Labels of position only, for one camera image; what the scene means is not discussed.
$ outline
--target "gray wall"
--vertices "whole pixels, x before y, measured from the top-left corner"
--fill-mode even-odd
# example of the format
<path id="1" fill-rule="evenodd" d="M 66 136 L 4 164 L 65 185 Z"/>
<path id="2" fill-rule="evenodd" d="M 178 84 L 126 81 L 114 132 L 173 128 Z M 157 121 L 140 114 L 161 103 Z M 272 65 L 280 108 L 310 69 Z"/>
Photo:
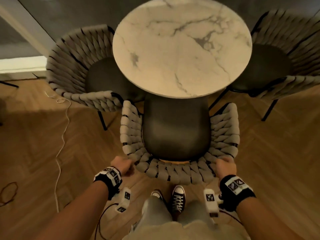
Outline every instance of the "gray wall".
<path id="1" fill-rule="evenodd" d="M 41 55 L 1 17 L 0 30 L 0 59 Z"/>
<path id="2" fill-rule="evenodd" d="M 57 40 L 66 32 L 87 25 L 106 23 L 116 29 L 135 7 L 149 0 L 19 0 L 47 33 Z M 294 9 L 314 15 L 320 0 L 216 0 L 236 11 L 252 29 L 271 8 Z"/>

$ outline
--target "left hand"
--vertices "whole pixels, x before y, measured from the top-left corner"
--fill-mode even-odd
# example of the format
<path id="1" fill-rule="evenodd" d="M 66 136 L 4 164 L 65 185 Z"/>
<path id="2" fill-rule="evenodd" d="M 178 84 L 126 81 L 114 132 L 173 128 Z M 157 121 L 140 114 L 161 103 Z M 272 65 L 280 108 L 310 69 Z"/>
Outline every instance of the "left hand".
<path id="1" fill-rule="evenodd" d="M 111 161 L 111 166 L 118 169 L 122 177 L 130 177 L 134 174 L 133 161 L 126 157 L 116 156 Z"/>

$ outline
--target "person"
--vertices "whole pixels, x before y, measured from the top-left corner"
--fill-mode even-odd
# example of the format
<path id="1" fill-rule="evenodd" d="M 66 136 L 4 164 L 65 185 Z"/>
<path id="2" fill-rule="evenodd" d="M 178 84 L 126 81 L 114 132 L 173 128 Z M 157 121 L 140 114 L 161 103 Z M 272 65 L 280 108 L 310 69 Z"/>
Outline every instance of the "person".
<path id="1" fill-rule="evenodd" d="M 59 212 L 36 237 L 36 240 L 88 240 L 106 205 L 118 192 L 121 177 L 134 172 L 132 161 L 115 157 L 111 167 L 98 173 L 94 182 L 73 202 Z M 254 195 L 252 189 L 237 177 L 237 168 L 229 158 L 216 160 L 216 175 L 226 209 L 236 210 L 252 240 L 302 240 Z M 202 240 L 245 239 L 228 225 L 214 224 L 205 205 L 193 201 L 187 206 L 184 188 L 177 185 L 169 213 L 162 193 L 155 190 L 142 207 L 142 217 L 123 240 Z"/>

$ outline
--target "herringbone parquet floor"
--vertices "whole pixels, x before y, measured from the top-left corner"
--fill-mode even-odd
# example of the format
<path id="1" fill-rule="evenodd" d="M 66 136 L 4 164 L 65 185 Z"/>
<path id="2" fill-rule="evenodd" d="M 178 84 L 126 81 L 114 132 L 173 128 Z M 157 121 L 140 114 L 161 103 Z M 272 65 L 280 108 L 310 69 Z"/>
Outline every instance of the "herringbone parquet floor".
<path id="1" fill-rule="evenodd" d="M 17 181 L 15 200 L 0 208 L 0 239 L 29 240 L 56 212 L 54 185 L 58 168 L 54 157 L 62 146 L 67 123 L 67 103 L 58 104 L 44 80 L 15 81 L 19 89 L 0 84 L 0 188 Z M 218 94 L 213 94 L 213 101 Z M 286 224 L 305 239 L 320 238 L 320 87 L 284 98 L 266 122 L 260 119 L 270 101 L 230 92 L 211 111 L 225 102 L 238 106 L 241 143 L 236 157 L 239 176 L 253 187 L 256 195 Z M 66 145 L 59 160 L 62 174 L 58 183 L 60 208 L 72 201 L 91 183 L 94 174 L 123 155 L 119 140 L 119 113 L 103 113 L 110 125 L 104 131 L 97 111 L 73 103 Z M 124 180 L 132 190 L 129 209 L 121 215 L 108 210 L 102 218 L 102 233 L 111 240 L 125 236 L 138 221 L 144 200 L 155 189 L 170 194 L 170 184 L 136 172 Z M 205 187 L 186 187 L 187 201 L 202 199 Z M 10 197 L 10 189 L 4 193 Z M 230 217 L 220 223 L 243 231 Z"/>

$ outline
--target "wristband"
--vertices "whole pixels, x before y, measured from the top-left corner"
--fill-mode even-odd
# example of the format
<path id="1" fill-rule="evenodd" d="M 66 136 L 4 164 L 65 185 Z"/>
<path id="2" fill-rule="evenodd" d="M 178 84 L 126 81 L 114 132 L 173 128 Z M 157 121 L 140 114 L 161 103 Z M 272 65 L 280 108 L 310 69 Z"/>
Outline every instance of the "wristband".
<path id="1" fill-rule="evenodd" d="M 244 199 L 256 197 L 252 188 L 236 175 L 224 177 L 220 181 L 220 190 L 223 198 L 223 207 L 229 212 L 235 211 Z"/>
<path id="2" fill-rule="evenodd" d="M 122 183 L 121 173 L 115 167 L 107 167 L 99 172 L 93 179 L 94 182 L 102 181 L 108 187 L 108 200 L 111 200 L 115 194 L 120 192 L 119 186 Z"/>

